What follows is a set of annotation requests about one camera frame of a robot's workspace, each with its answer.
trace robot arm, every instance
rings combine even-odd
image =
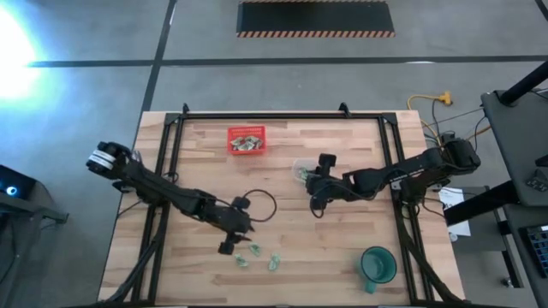
[[[210,193],[181,188],[154,174],[145,168],[135,153],[123,145],[99,143],[86,166],[104,178],[119,180],[113,184],[116,188],[120,184],[135,188],[137,195],[147,204],[170,201],[183,215],[223,230],[227,235],[218,250],[221,254],[232,254],[234,244],[250,240],[245,233],[254,231],[245,211],[250,205],[247,198],[236,197],[230,206],[216,205],[217,198]]]
[[[444,146],[431,148],[422,154],[408,158],[382,169],[360,169],[337,179],[329,175],[337,157],[321,154],[319,166],[307,175],[307,192],[312,195],[311,208],[322,210],[334,199],[355,201],[373,199],[377,192],[392,182],[399,183],[400,199],[417,202],[434,184],[449,184],[452,175],[474,172],[480,158],[470,143],[452,135],[443,136]]]

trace red basket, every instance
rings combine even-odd
[[[263,140],[263,144],[260,146],[257,150],[250,150],[250,151],[238,151],[238,150],[232,150],[232,144],[230,143],[232,140],[243,137],[246,138],[248,136],[253,136],[256,138],[259,138]],[[258,127],[229,127],[229,138],[227,140],[227,149],[229,150],[229,153],[232,155],[257,155],[257,154],[263,154],[266,151],[266,131],[264,126],[258,126]]]

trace floor mat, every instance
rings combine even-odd
[[[393,38],[384,1],[250,0],[238,8],[238,38]]]

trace teal mug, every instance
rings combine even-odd
[[[365,291],[375,293],[379,283],[392,281],[396,276],[396,260],[386,248],[374,246],[363,252],[357,263],[358,273],[365,279]]]

